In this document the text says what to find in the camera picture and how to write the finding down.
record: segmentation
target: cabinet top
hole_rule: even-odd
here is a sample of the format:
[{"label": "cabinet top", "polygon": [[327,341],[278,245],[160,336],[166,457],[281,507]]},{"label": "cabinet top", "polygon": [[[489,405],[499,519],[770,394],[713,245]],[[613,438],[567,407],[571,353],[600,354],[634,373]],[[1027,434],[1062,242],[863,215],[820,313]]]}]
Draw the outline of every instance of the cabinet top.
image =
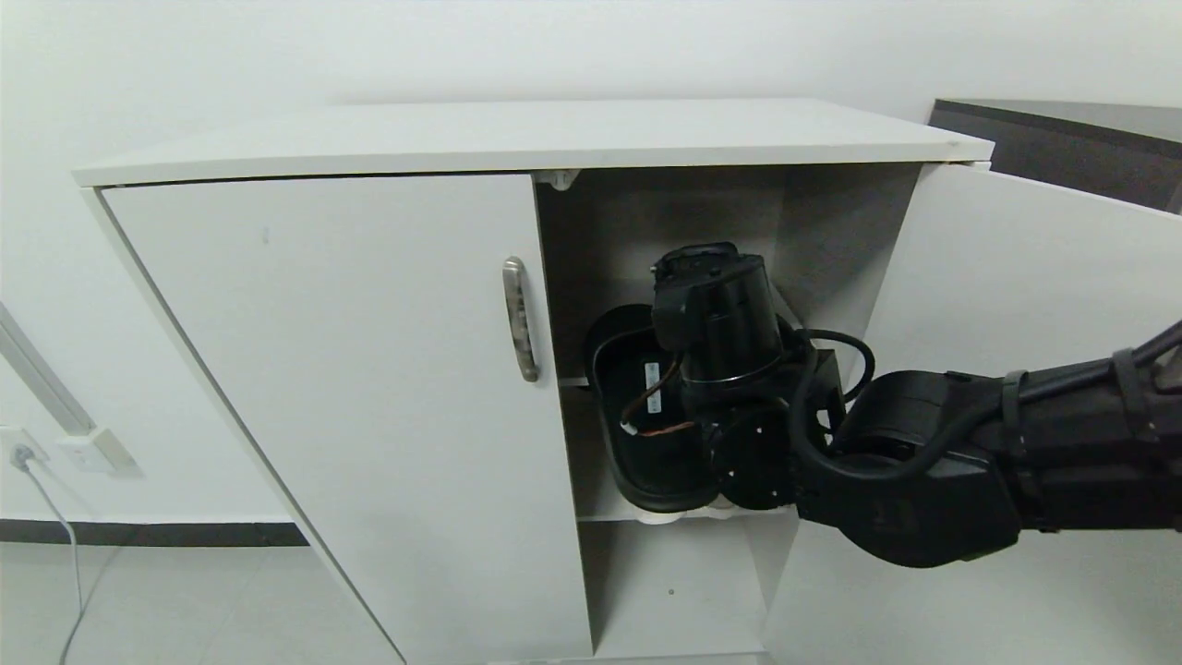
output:
[{"label": "cabinet top", "polygon": [[83,187],[557,168],[988,159],[993,143],[800,98],[330,106],[76,169]]}]

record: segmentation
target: white cord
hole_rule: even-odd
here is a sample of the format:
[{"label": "white cord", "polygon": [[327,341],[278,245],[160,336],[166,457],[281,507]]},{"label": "white cord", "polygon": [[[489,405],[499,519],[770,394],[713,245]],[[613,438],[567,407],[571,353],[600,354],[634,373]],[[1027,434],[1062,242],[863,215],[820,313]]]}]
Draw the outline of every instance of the white cord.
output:
[{"label": "white cord", "polygon": [[25,474],[25,476],[28,476],[28,480],[37,487],[37,491],[41,493],[41,498],[45,500],[45,504],[48,506],[50,510],[53,511],[53,515],[57,516],[58,522],[65,527],[66,534],[70,535],[70,554],[73,556],[74,592],[78,594],[78,617],[74,619],[73,627],[70,628],[70,634],[66,635],[66,643],[61,646],[61,656],[58,658],[58,665],[66,665],[66,656],[70,653],[70,644],[73,643],[73,637],[78,632],[78,626],[82,625],[82,618],[86,613],[86,605],[82,600],[82,573],[78,571],[78,537],[74,535],[73,527],[70,526],[70,522],[61,516],[61,511],[58,510],[58,507],[53,506],[53,500],[50,498],[48,493],[46,493],[45,488],[41,487],[41,482],[37,480],[37,476],[33,476],[33,471],[28,468],[28,461],[33,459],[33,451],[28,448],[17,446],[17,449],[13,450],[11,462],[13,467]]}]

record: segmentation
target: robotic arm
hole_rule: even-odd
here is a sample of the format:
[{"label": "robotic arm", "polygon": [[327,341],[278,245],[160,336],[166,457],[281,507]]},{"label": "robotic arm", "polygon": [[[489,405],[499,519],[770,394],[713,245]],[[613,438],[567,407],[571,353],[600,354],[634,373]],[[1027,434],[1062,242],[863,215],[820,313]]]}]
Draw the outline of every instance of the robotic arm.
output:
[{"label": "robotic arm", "polygon": [[[760,256],[700,245],[654,272],[657,341],[677,354],[686,413],[741,506],[795,503],[913,568],[998,552],[1022,529],[1182,530],[1182,321],[1093,363],[869,382],[859,341],[778,319]],[[866,357],[849,395],[813,339]]]}]

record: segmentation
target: strap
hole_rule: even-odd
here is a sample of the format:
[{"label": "strap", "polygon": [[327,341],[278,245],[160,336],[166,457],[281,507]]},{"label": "strap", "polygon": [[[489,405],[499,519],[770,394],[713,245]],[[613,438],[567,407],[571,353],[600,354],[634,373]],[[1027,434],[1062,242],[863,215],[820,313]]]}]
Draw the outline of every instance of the strap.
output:
[{"label": "strap", "polygon": [[1006,446],[1014,457],[1014,475],[1018,476],[1018,485],[1022,494],[1030,500],[1034,508],[1034,527],[1040,532],[1054,532],[1046,526],[1043,514],[1043,487],[1034,470],[1026,463],[1028,451],[1026,449],[1026,436],[1022,435],[1021,413],[1019,410],[1019,397],[1021,396],[1022,382],[1026,380],[1026,371],[1015,370],[1001,380],[1001,437]]},{"label": "strap", "polygon": [[1015,370],[1001,380],[1001,436],[1019,461],[1026,459],[1026,437],[1022,436],[1018,397],[1026,380],[1025,370]]},{"label": "strap", "polygon": [[1141,377],[1132,360],[1132,350],[1121,350],[1112,354],[1112,374],[1121,389],[1121,402],[1124,403],[1124,422],[1132,438],[1145,443],[1158,443],[1154,419],[1149,413],[1149,403],[1141,389]]}]

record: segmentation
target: closed cabinet door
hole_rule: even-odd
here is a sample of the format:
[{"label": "closed cabinet door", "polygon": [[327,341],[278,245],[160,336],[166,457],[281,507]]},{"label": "closed cabinet door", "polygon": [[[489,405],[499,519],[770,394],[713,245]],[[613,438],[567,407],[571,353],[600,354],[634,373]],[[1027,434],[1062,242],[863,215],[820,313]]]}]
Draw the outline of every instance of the closed cabinet door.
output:
[{"label": "closed cabinet door", "polygon": [[103,196],[408,663],[591,654],[528,175]]},{"label": "closed cabinet door", "polygon": [[[1182,217],[976,170],[926,167],[866,331],[879,376],[1001,377],[1106,358],[1182,318]],[[1025,532],[930,571],[800,524],[771,608],[781,664],[1173,665],[1182,539]]]}]

